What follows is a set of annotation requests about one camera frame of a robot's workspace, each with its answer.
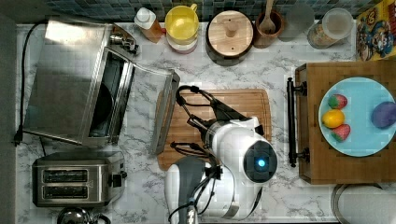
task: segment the jar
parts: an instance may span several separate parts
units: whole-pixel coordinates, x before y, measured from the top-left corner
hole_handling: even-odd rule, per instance
[[[343,8],[333,8],[308,32],[308,42],[315,49],[326,49],[350,35],[353,18]]]

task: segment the bottle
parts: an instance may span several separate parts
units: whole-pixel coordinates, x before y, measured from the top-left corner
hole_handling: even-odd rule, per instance
[[[143,35],[149,41],[157,43],[161,39],[163,31],[157,17],[152,11],[141,7],[134,17],[134,23],[139,26]]]

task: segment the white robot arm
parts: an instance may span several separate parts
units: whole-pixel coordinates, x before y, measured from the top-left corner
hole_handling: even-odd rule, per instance
[[[217,119],[205,121],[188,111],[179,94],[188,89],[210,101]],[[201,132],[207,151],[200,149],[211,162],[189,156],[169,168],[165,178],[169,221],[197,223],[197,214],[238,220],[248,217],[261,198],[263,183],[274,175],[277,167],[276,154],[262,137],[258,119],[244,117],[196,87],[180,87],[177,103],[189,114],[188,123]]]
[[[274,175],[277,166],[271,145],[251,126],[256,121],[216,122],[206,132],[207,145],[222,162],[222,174],[219,179],[211,178],[200,196],[201,188],[193,196],[191,193],[207,178],[205,168],[211,164],[186,157],[170,167],[165,179],[170,213],[189,200],[198,200],[197,212],[206,217],[244,219],[253,212],[261,198],[262,183]],[[171,223],[189,223],[187,209],[174,214]]]

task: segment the blue plate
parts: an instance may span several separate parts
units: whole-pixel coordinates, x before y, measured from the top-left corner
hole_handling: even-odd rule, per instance
[[[342,143],[337,142],[331,135],[331,129],[321,122],[323,114],[331,109],[329,98],[336,93],[347,98],[347,105],[341,110],[346,117],[344,123],[349,124],[351,130]],[[389,143],[396,131],[396,124],[382,130],[371,122],[373,110],[385,101],[394,102],[394,99],[385,87],[370,78],[352,77],[338,82],[327,91],[320,103],[318,123],[324,138],[332,147],[349,156],[375,154]]]

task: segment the lemon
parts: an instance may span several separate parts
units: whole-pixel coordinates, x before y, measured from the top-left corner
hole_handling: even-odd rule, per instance
[[[322,116],[322,122],[328,128],[336,128],[343,124],[344,120],[344,113],[339,109],[329,110]]]

